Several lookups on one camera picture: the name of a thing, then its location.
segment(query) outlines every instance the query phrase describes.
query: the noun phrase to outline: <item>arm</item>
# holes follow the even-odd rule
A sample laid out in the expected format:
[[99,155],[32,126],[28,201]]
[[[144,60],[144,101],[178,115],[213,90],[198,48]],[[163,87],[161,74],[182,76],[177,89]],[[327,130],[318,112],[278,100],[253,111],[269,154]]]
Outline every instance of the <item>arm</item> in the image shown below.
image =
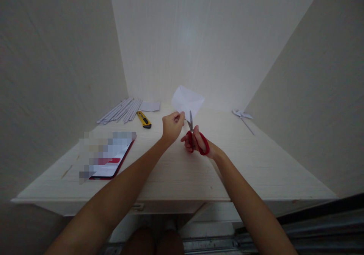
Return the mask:
[[[198,142],[205,150],[206,146],[199,134],[198,126],[194,129],[194,143]],[[188,137],[185,142],[187,151],[191,152]],[[252,189],[240,172],[235,168],[228,156],[215,144],[209,141],[209,158],[216,162],[224,179],[225,188],[254,244],[261,254],[297,254],[286,233],[263,200]]]
[[184,119],[183,112],[163,117],[162,138],[95,194],[45,254],[96,254],[133,206],[160,157],[179,136]]

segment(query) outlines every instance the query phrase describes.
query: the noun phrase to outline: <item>person's right hand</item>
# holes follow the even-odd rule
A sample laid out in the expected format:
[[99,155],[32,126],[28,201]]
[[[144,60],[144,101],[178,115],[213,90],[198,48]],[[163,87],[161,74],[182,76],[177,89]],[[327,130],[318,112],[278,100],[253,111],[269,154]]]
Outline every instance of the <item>person's right hand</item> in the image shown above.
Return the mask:
[[[181,142],[185,142],[185,148],[189,153],[193,153],[194,150],[196,150],[198,152],[198,147],[196,145],[197,143],[201,147],[201,149],[204,152],[206,152],[206,145],[200,135],[200,132],[198,130],[198,125],[196,125],[195,128],[193,129],[192,139],[193,139],[193,144],[190,144],[187,134],[185,136],[183,136],[183,138],[181,138]],[[210,152],[206,156],[209,158],[213,158],[215,156],[215,154],[217,153],[217,151],[219,150],[219,148],[214,143],[209,141],[208,139],[206,139],[206,140],[209,143],[209,147],[210,147]]]

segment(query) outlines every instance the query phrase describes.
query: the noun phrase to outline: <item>knee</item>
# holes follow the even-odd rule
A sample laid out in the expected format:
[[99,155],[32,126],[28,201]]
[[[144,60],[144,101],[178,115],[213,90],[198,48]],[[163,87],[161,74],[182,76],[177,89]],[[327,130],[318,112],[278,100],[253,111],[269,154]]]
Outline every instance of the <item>knee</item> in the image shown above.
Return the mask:
[[166,230],[163,232],[162,239],[171,244],[181,244],[182,238],[179,236],[178,232],[175,230]]
[[133,238],[137,241],[145,242],[145,243],[154,242],[152,230],[148,227],[143,227],[143,228],[137,229],[133,234]]

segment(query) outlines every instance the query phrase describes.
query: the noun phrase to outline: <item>yellow utility knife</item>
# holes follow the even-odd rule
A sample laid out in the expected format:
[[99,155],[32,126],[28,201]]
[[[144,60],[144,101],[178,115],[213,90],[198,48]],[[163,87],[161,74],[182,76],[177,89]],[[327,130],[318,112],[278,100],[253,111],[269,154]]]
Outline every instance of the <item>yellow utility knife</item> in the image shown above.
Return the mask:
[[142,111],[136,112],[141,123],[143,124],[143,128],[150,129],[152,127],[151,122],[146,118]]

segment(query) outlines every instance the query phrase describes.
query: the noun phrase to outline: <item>white desk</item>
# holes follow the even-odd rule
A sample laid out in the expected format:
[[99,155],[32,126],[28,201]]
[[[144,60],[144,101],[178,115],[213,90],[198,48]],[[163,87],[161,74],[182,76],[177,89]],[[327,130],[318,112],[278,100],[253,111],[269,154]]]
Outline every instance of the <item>white desk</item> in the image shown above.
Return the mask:
[[[161,137],[162,116],[171,112],[172,107],[162,104],[160,112],[146,113],[152,123],[151,129],[142,128],[136,117],[127,124],[113,122],[97,126],[93,131],[137,132],[119,171],[122,172]],[[199,124],[200,131],[226,152],[276,215],[337,198],[251,121],[247,123],[255,136],[230,112],[202,109],[194,123]],[[187,131],[186,123],[179,139]],[[205,202],[230,202],[211,161],[198,153],[190,155],[185,152],[179,139],[161,157],[145,183],[137,200],[144,205],[139,213],[195,213]],[[80,185],[78,172],[83,171],[83,166],[78,163],[78,156],[78,145],[75,145],[12,201],[36,204],[65,216],[76,214],[108,182],[88,180]],[[209,216],[201,215],[202,221],[233,218],[235,209],[231,203],[211,205]],[[228,211],[232,214],[223,217]]]

